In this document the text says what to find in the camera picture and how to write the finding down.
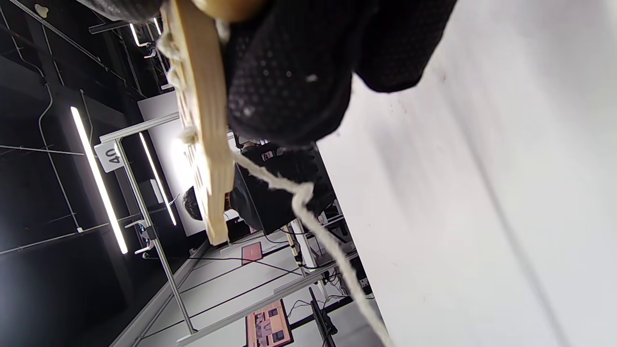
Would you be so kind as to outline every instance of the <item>patch on sleeve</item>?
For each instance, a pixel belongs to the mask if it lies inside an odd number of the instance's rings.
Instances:
[[[272,153],[272,151],[267,151],[265,153],[262,153],[263,161],[267,161],[268,159],[272,158],[273,156],[274,156],[274,153]]]

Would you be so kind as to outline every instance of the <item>dark hair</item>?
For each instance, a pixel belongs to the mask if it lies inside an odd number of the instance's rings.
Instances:
[[[201,217],[201,211],[199,210],[199,205],[197,204],[197,196],[195,195],[195,187],[190,187],[184,196],[182,197],[182,202],[184,204],[184,208],[186,212],[189,213],[191,218],[195,220],[203,220]],[[225,210],[231,209],[231,201],[229,199],[229,193],[225,194]]]

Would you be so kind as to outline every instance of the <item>white rope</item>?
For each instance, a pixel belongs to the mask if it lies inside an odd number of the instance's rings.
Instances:
[[[343,278],[349,286],[351,297],[354,299],[360,312],[366,318],[368,325],[375,331],[375,334],[379,337],[385,347],[394,347],[394,343],[390,339],[390,335],[386,330],[386,326],[381,319],[377,316],[373,308],[369,305],[366,295],[362,290],[356,277],[355,270],[351,266],[351,263],[347,259],[345,253],[339,247],[338,243],[330,235],[330,233],[321,226],[319,221],[313,216],[313,214],[306,208],[307,203],[313,197],[313,183],[296,183],[283,177],[276,177],[265,168],[258,166],[250,161],[248,158],[241,154],[234,153],[236,162],[245,167],[249,173],[266,183],[271,189],[286,190],[294,195],[291,200],[291,207],[294,213],[302,223],[304,223],[310,231],[312,231],[317,239],[323,243],[328,253],[334,258],[336,264],[339,266]]]
[[[159,39],[157,47],[168,58],[177,61],[183,60],[180,54],[180,50],[178,49],[178,46],[173,42],[173,37],[171,36],[169,31],[165,31],[163,33],[163,35]],[[178,89],[182,89],[184,87],[178,74],[174,72],[173,69],[169,70],[167,74],[167,80],[169,83],[171,83]],[[184,143],[191,144],[197,141],[196,134],[197,131],[194,127],[187,127],[181,134],[180,138],[183,140]],[[354,301],[360,308],[360,313],[362,313],[364,318],[366,318],[368,325],[373,329],[373,331],[375,331],[375,334],[377,334],[382,344],[385,347],[394,347],[394,343],[390,339],[390,335],[386,330],[386,326],[383,324],[381,319],[379,319],[377,313],[375,313],[373,308],[369,305],[368,300],[366,299],[366,295],[364,294],[364,291],[362,290],[362,287],[358,282],[355,270],[351,266],[351,263],[347,259],[347,256],[345,255],[345,253],[343,253],[342,249],[339,247],[334,237],[330,235],[330,233],[321,226],[315,216],[313,216],[313,214],[306,208],[307,203],[313,197],[313,183],[296,183],[283,177],[276,177],[268,170],[258,166],[257,164],[253,163],[241,154],[234,153],[231,150],[230,152],[235,157],[235,161],[239,165],[245,167],[249,171],[249,173],[251,173],[251,175],[268,183],[268,186],[271,189],[286,190],[294,195],[291,200],[291,207],[294,213],[308,227],[308,229],[315,234],[317,240],[323,243],[323,246],[326,248],[327,252],[330,253],[332,258],[336,261],[336,264],[341,270],[343,278],[349,286],[349,293],[351,294],[352,299],[354,299]]]

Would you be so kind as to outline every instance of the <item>number 40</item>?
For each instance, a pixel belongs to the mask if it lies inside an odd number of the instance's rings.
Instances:
[[[116,154],[114,148],[112,148],[112,149],[108,150],[107,152],[105,152],[105,155],[107,156],[107,160],[109,162],[113,162],[114,164],[119,164],[120,163],[120,157],[118,157],[118,154]]]

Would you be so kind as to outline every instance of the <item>white panel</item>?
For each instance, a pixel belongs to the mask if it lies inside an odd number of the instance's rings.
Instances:
[[[268,236],[273,241],[287,240],[286,236],[282,233],[275,233]],[[262,248],[265,251],[271,247],[280,247],[281,245],[271,244],[264,238],[259,240],[262,242]],[[209,254],[208,257],[239,257],[241,255],[241,247],[243,245],[249,245],[253,241],[235,245],[227,249],[214,251],[213,254]],[[284,269],[292,270],[297,268],[294,262],[291,250],[284,249],[278,251],[272,255],[267,256],[262,260],[271,265],[282,267]],[[192,286],[196,286],[206,280],[223,274],[228,270],[231,270],[239,266],[241,261],[201,261],[198,264],[189,278],[184,282],[181,290],[186,290]],[[267,267],[261,264],[249,264],[245,265],[241,269],[235,270],[232,273],[226,274],[222,277],[218,277],[211,282],[198,286],[195,289],[189,290],[182,294],[182,299],[186,304],[189,314],[195,314],[208,307],[212,307],[223,300],[229,299],[234,295],[240,294],[243,291],[251,289],[263,282],[275,278],[284,272]],[[273,290],[285,283],[299,278],[297,275],[287,275],[274,282],[271,282],[257,290],[234,299],[228,303],[225,303],[211,311],[200,314],[192,319],[195,328],[200,329],[212,324],[229,314],[232,314],[256,301],[263,299],[273,293]],[[323,300],[317,286],[312,286],[317,300]],[[329,285],[329,292],[337,292],[335,288]],[[310,295],[308,289],[299,291],[283,299],[287,313],[291,310],[296,300],[302,299],[304,301],[310,301]],[[296,307],[289,318],[290,323],[300,320],[306,316],[312,315],[312,310],[308,306]],[[358,346],[358,347],[379,347],[381,343],[378,341],[376,335],[369,329],[366,322],[359,314],[355,304],[347,305],[346,307],[334,311],[331,318],[339,329],[339,334],[335,335],[334,339],[336,343],[340,343],[341,346]],[[178,310],[178,306],[174,302],[170,303],[160,317],[154,322],[153,326],[146,333],[154,333],[162,328],[182,319],[182,315]],[[172,328],[169,328],[156,335],[143,339],[139,347],[172,347],[176,345],[176,341],[188,334],[187,328],[184,324],[178,324]],[[317,330],[317,326],[314,322],[309,323],[302,328],[293,331],[294,346],[300,347],[316,347],[322,344],[321,336]],[[191,346],[219,346],[219,347],[241,347],[246,344],[245,323],[243,320],[239,320],[236,323],[229,325],[207,337],[195,342]]]
[[[319,147],[398,346],[617,345],[611,7],[460,1],[417,88],[355,81]]]

